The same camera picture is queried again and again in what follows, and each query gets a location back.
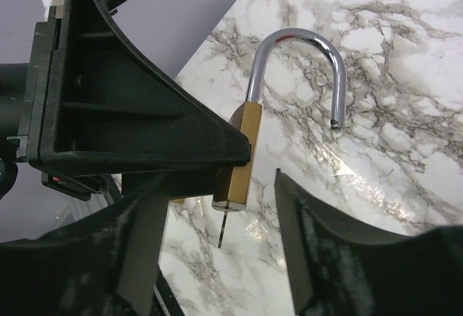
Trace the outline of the brass padlock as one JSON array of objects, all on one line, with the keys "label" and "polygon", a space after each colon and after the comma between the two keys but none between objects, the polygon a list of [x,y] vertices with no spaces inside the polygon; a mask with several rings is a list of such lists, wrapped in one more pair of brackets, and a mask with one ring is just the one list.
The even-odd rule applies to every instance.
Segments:
[{"label": "brass padlock", "polygon": [[240,212],[246,209],[247,199],[258,142],[263,107],[259,104],[268,57],[281,42],[297,40],[317,48],[329,60],[334,80],[331,100],[330,125],[340,130],[345,125],[347,71],[340,53],[321,35],[301,28],[278,30],[266,37],[255,53],[245,101],[231,116],[229,123],[239,130],[249,142],[250,161],[243,166],[224,167],[218,173],[218,186],[213,194],[211,206],[223,213]]}]

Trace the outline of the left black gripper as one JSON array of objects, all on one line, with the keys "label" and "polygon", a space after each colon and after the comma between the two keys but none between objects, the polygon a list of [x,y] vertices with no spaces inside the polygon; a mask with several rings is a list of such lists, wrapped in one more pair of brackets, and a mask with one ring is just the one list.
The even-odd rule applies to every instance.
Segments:
[{"label": "left black gripper", "polygon": [[247,138],[144,56],[115,23],[126,0],[64,0],[35,26],[28,63],[1,65],[1,196],[27,163],[71,171],[240,166]]}]

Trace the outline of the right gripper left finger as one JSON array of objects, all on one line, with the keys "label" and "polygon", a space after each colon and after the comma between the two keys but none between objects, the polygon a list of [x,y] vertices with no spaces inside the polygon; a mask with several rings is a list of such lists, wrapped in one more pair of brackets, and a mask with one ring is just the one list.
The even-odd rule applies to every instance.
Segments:
[{"label": "right gripper left finger", "polygon": [[156,176],[38,239],[1,244],[2,315],[166,315],[156,296],[168,199]]}]

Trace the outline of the silver padlock key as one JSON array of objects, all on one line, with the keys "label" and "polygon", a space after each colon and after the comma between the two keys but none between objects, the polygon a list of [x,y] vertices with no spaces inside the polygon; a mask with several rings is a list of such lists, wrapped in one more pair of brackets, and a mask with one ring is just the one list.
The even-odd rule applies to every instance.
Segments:
[{"label": "silver padlock key", "polygon": [[229,209],[226,209],[224,211],[224,215],[223,215],[223,219],[222,219],[222,223],[221,223],[221,230],[220,230],[220,234],[219,234],[219,238],[218,238],[218,248],[220,249],[222,247],[222,244],[223,244],[223,240],[224,240],[224,232],[225,232],[225,228],[226,228],[226,221],[227,221],[227,218],[228,218],[228,214],[229,214]]}]

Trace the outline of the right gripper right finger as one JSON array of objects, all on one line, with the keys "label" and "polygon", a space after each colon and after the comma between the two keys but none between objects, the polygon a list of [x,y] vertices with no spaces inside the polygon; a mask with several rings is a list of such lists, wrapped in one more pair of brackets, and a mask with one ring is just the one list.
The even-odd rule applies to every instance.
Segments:
[{"label": "right gripper right finger", "polygon": [[460,315],[462,227],[404,236],[324,203],[277,172],[277,213],[297,315]]}]

